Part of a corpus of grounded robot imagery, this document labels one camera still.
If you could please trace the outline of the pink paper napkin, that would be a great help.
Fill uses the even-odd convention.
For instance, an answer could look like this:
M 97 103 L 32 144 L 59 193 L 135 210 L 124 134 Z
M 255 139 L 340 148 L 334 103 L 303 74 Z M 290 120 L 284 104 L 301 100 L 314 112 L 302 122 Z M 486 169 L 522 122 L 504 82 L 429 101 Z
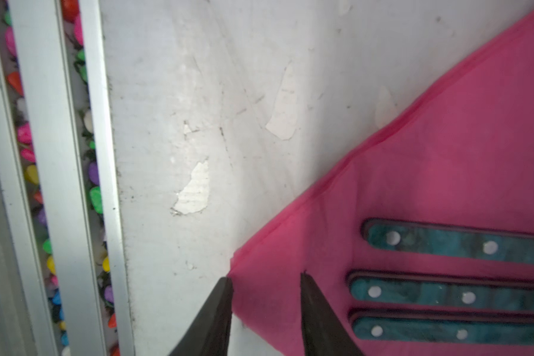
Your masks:
M 534 279 L 507 252 L 452 258 L 382 249 L 369 218 L 534 234 L 534 11 L 443 75 L 349 152 L 231 260 L 234 314 L 277 351 L 302 355 L 300 275 L 314 277 L 343 325 L 353 269 Z M 524 246 L 508 252 L 534 258 Z

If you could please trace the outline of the fork with teal handle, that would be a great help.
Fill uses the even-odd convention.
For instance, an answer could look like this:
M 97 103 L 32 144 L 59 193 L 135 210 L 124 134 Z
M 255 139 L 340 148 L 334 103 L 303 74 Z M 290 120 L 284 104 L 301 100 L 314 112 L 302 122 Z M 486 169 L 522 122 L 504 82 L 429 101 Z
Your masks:
M 351 271 L 356 301 L 534 313 L 534 280 Z

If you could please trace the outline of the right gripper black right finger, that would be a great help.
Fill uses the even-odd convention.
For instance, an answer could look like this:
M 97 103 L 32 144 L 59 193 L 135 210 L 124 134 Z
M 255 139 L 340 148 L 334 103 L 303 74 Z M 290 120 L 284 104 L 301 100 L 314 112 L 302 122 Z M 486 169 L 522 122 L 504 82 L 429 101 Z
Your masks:
M 314 278 L 306 272 L 301 274 L 301 332 L 305 355 L 363 356 Z

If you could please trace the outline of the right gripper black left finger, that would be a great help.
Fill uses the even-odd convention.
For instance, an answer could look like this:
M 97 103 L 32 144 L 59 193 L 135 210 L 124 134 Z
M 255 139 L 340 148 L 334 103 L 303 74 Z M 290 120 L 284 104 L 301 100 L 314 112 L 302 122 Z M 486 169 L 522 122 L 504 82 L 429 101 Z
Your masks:
M 233 294 L 231 279 L 221 277 L 170 356 L 227 355 Z

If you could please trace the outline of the spoon with teal handle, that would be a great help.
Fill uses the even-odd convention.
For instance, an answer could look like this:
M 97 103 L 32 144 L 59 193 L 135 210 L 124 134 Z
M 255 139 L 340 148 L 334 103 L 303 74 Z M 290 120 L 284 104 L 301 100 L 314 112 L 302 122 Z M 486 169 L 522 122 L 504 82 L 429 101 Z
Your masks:
M 361 340 L 534 346 L 534 315 L 360 309 L 350 320 Z

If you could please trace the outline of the knife with teal handle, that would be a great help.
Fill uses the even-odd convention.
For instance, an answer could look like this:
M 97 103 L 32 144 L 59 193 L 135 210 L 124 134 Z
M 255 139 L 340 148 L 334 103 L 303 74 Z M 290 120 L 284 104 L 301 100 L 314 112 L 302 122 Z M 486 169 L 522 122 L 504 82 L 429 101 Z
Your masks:
M 360 234 L 373 248 L 391 252 L 534 265 L 534 235 L 524 233 L 373 218 Z

